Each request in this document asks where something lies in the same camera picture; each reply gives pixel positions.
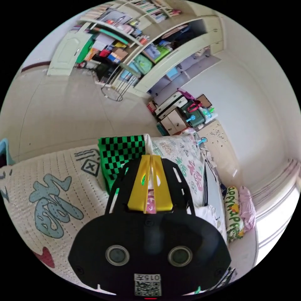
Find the cabinet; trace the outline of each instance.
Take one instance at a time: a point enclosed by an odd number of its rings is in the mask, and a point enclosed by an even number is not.
[[[176,110],[169,113],[163,120],[161,120],[161,123],[169,135],[174,135],[175,133],[187,128],[185,122],[182,120]]]
[[[183,13],[194,14],[196,16],[214,15],[214,12],[211,8],[191,1],[165,0],[165,2],[172,8],[181,10]]]
[[[207,17],[203,19],[207,32],[221,29],[219,17]]]
[[[174,66],[200,49],[222,40],[221,30],[210,31],[181,45],[156,64],[135,86],[135,89],[147,92],[160,78]]]
[[[70,75],[77,57],[91,37],[84,32],[68,32],[53,55],[47,75]]]
[[[210,45],[210,54],[216,54],[224,49],[223,41],[219,41]]]

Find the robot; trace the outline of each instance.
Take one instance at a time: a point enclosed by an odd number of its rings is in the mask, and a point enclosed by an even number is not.
[[[150,171],[155,214],[146,214]],[[78,232],[68,260],[85,285],[132,299],[212,289],[231,263],[222,235],[195,215],[178,165],[155,155],[123,166],[105,214]]]

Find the pink cloth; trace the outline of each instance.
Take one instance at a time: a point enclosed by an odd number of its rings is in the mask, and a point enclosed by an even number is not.
[[[256,210],[251,193],[245,186],[241,186],[239,189],[239,203],[239,215],[244,221],[244,230],[247,232],[255,227]]]
[[[146,203],[146,213],[155,214],[156,213],[156,205],[155,205],[155,196],[154,190],[149,189],[147,195],[147,203]]]

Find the blue box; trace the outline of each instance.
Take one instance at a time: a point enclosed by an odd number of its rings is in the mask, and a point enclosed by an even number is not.
[[[166,76],[171,78],[172,76],[178,74],[178,70],[176,67],[172,68],[168,73],[166,73]]]
[[[111,53],[107,56],[107,58],[116,64],[120,63],[120,60],[113,56]]]

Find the tile floor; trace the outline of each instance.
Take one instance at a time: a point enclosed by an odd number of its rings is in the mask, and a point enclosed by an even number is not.
[[[143,99],[127,94],[114,102],[100,88],[81,70],[69,77],[48,77],[45,67],[21,73],[0,113],[0,138],[9,140],[12,158],[96,144],[103,136],[161,136]]]

